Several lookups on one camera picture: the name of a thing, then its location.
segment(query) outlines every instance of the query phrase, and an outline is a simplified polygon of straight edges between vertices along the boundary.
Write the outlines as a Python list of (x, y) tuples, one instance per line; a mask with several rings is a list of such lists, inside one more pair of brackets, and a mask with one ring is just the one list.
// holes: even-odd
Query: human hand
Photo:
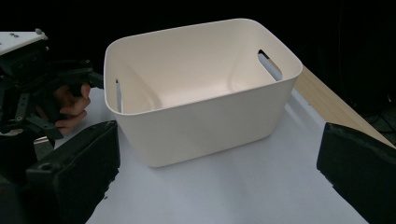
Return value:
[(76, 97), (69, 90), (69, 87), (65, 85), (53, 93), (61, 106), (60, 113), (66, 117), (66, 119), (60, 119), (55, 122), (55, 126), (61, 133), (72, 132), (76, 125), (87, 116), (85, 108), (91, 103), (89, 97), (91, 86), (88, 83), (83, 83), (80, 91), (81, 96)]

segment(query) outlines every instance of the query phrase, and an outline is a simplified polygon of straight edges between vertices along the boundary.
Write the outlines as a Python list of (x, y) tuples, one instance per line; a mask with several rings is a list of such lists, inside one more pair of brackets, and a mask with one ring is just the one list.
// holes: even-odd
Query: white plastic bin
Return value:
[(302, 69), (249, 19), (132, 35), (106, 50), (106, 105), (147, 165), (160, 167), (271, 134)]

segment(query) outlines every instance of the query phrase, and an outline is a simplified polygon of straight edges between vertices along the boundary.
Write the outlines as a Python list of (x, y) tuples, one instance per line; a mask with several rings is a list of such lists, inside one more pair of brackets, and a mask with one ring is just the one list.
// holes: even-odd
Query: white table surface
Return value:
[[(103, 90), (91, 98), (74, 133), (115, 119)], [(293, 90), (270, 136), (160, 168), (148, 167), (119, 127), (120, 172), (87, 223), (367, 223), (317, 169), (324, 125)]]

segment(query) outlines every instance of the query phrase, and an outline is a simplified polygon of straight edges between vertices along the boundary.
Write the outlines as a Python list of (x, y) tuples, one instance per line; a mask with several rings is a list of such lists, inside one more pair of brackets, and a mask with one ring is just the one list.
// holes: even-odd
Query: finger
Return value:
[(61, 119), (55, 122), (55, 126), (59, 129), (73, 129), (82, 119), (87, 116), (87, 111), (82, 111), (80, 114), (69, 119)]
[(79, 97), (73, 105), (62, 107), (60, 112), (61, 114), (76, 116), (84, 111), (90, 103), (90, 98)]
[(71, 133), (74, 128), (58, 128), (59, 132), (65, 134), (65, 133)]
[(62, 86), (53, 95), (60, 106), (72, 105), (78, 99), (71, 93), (68, 86)]
[(81, 85), (81, 95), (82, 95), (82, 97), (88, 99), (88, 97), (90, 96), (90, 91), (91, 91), (90, 84), (88, 84), (87, 82), (84, 82)]
[(47, 114), (44, 112), (43, 108), (41, 108), (39, 105), (35, 107), (35, 111), (37, 111), (37, 114), (44, 120), (49, 120), (49, 117)]

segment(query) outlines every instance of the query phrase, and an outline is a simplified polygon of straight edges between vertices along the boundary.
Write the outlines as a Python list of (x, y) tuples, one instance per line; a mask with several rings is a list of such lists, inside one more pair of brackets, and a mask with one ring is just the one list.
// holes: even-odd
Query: bin handle hole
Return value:
[(117, 109), (120, 113), (122, 113), (122, 91), (119, 80), (116, 79), (116, 89), (117, 89)]
[(268, 71), (268, 73), (274, 78), (275, 81), (282, 80), (283, 76), (279, 68), (274, 64), (274, 62), (262, 51), (259, 50), (258, 58), (262, 66)]

